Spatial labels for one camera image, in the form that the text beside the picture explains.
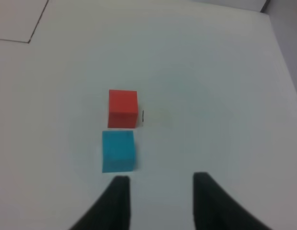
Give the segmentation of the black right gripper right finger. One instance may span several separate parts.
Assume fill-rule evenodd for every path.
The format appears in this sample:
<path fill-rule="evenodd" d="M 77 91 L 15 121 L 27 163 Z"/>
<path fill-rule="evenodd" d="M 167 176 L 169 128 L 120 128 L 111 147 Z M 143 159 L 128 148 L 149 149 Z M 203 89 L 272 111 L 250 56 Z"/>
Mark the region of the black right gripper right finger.
<path fill-rule="evenodd" d="M 268 230 L 208 173 L 193 175 L 193 219 L 197 230 Z"/>

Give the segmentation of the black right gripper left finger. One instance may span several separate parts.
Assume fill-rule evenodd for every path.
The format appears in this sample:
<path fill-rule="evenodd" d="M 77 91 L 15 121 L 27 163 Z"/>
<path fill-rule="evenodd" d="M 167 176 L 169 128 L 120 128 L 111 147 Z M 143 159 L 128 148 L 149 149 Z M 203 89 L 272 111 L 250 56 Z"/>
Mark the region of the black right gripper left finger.
<path fill-rule="evenodd" d="M 116 176 L 72 230 L 128 230 L 131 221 L 130 178 Z"/>

